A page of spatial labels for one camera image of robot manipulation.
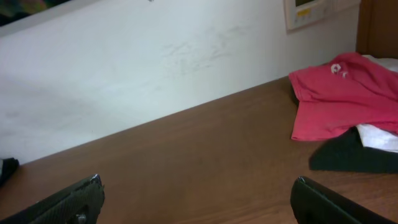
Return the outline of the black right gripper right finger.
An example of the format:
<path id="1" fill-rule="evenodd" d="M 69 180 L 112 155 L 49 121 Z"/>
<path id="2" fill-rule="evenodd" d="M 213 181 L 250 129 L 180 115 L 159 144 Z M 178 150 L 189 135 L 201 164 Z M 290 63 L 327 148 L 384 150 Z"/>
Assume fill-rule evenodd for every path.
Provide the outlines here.
<path id="1" fill-rule="evenodd" d="M 395 224 L 308 177 L 294 182 L 290 205 L 299 224 Z"/>

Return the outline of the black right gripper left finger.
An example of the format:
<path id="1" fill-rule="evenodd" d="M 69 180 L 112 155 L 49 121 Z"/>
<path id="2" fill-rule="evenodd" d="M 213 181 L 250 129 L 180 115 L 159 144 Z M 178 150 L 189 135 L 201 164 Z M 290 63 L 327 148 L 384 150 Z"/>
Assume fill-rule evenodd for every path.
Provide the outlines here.
<path id="1" fill-rule="evenodd" d="M 95 174 L 1 220 L 1 224 L 96 224 L 104 200 L 104 185 Z"/>

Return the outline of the black shorts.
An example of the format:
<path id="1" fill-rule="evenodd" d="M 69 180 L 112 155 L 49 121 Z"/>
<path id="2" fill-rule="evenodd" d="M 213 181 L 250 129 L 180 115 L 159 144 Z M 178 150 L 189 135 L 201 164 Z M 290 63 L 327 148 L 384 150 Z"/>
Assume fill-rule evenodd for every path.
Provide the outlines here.
<path id="1" fill-rule="evenodd" d="M 0 186 L 2 187 L 19 167 L 19 161 L 15 158 L 1 159 Z"/>

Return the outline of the dark garment at table edge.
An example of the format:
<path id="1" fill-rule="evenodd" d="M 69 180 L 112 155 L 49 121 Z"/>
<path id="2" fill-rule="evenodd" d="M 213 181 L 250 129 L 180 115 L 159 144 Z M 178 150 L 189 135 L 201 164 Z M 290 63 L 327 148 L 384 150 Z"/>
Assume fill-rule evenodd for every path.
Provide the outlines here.
<path id="1" fill-rule="evenodd" d="M 364 147 L 358 130 L 350 128 L 322 144 L 309 158 L 311 170 L 397 173 L 397 153 Z"/>

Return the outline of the white black garment under shirt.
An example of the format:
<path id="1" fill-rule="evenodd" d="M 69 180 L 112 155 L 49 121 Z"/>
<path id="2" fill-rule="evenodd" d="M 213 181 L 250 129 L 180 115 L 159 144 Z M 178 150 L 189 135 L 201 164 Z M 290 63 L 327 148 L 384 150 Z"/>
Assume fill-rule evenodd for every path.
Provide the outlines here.
<path id="1" fill-rule="evenodd" d="M 397 135 L 379 129 L 371 124 L 356 126 L 362 145 L 383 151 L 397 152 Z"/>

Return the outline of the red shirt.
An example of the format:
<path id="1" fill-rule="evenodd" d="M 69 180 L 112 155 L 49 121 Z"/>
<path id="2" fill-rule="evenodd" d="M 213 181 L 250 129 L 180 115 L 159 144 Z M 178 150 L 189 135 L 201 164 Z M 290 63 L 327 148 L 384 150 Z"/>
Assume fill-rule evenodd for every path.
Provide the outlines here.
<path id="1" fill-rule="evenodd" d="M 397 72 L 351 52 L 289 80 L 298 99 L 294 140 L 331 139 L 359 124 L 397 133 Z"/>

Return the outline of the white cloth garment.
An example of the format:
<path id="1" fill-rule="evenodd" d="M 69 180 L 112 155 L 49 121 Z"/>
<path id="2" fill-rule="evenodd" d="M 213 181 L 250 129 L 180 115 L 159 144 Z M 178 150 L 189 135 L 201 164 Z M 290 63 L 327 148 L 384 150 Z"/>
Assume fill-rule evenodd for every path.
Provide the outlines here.
<path id="1" fill-rule="evenodd" d="M 394 58 L 375 58 L 371 55 L 363 55 L 363 57 L 368 58 L 370 61 L 381 65 L 382 67 L 391 70 L 393 72 L 398 72 L 398 59 Z"/>

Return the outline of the wall mounted control panel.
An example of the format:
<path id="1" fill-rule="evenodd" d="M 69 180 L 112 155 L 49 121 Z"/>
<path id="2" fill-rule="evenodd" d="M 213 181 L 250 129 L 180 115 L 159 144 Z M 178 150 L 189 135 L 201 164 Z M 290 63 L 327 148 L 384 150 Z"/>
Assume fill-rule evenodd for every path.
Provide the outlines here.
<path id="1" fill-rule="evenodd" d="M 284 0 L 288 31 L 313 24 L 330 15 L 358 6 L 361 0 Z"/>

